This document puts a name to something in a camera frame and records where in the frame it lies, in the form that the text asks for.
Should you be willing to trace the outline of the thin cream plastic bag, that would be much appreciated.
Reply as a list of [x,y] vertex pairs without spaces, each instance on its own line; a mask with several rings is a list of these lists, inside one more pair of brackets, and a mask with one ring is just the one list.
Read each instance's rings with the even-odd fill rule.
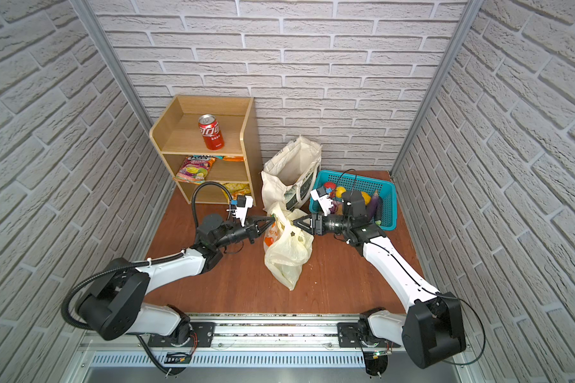
[[297,228],[293,221],[306,215],[300,209],[287,210],[283,202],[275,202],[268,216],[276,220],[264,236],[264,264],[278,282],[294,290],[303,265],[312,254],[313,235]]

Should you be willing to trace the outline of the canvas tote bag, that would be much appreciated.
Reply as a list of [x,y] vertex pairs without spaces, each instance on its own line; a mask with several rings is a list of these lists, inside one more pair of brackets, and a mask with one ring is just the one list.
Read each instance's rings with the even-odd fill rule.
[[308,202],[320,170],[322,149],[321,144],[299,136],[266,162],[261,173],[266,212],[275,203],[293,211]]

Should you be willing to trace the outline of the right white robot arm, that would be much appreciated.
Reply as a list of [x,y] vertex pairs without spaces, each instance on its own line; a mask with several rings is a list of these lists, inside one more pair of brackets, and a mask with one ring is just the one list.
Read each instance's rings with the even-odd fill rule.
[[340,215],[330,212],[332,200],[326,188],[311,191],[311,197],[322,211],[296,219],[294,225],[313,236],[343,236],[383,276],[406,311],[370,313],[365,328],[371,336],[401,345],[421,369],[463,352],[466,336],[460,300],[440,292],[399,254],[368,213],[361,192],[343,193]]

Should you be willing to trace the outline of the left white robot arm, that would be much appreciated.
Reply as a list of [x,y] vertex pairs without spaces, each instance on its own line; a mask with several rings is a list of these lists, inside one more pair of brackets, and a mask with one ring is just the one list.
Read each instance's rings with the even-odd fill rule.
[[255,242],[274,222],[273,217],[224,221],[220,215],[208,215],[196,229],[194,244],[185,250],[138,263],[115,259],[78,284],[62,305],[63,317],[74,327],[94,330],[105,341],[125,334],[155,334],[168,338],[173,346],[183,346],[193,336],[189,316],[172,306],[148,304],[145,296],[171,282],[211,271],[225,247]]

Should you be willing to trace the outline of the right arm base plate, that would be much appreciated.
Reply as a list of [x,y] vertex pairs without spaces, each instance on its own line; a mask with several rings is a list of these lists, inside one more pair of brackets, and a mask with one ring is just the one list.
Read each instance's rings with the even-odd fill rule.
[[337,334],[340,348],[396,348],[398,344],[386,339],[377,338],[372,334],[367,324],[359,322],[339,322]]

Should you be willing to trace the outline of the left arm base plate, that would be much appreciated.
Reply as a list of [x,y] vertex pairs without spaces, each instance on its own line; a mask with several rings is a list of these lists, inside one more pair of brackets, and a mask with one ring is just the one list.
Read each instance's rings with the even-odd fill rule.
[[185,347],[193,349],[209,348],[212,344],[216,324],[215,322],[190,322],[180,326],[169,336],[152,334],[148,340],[150,347]]

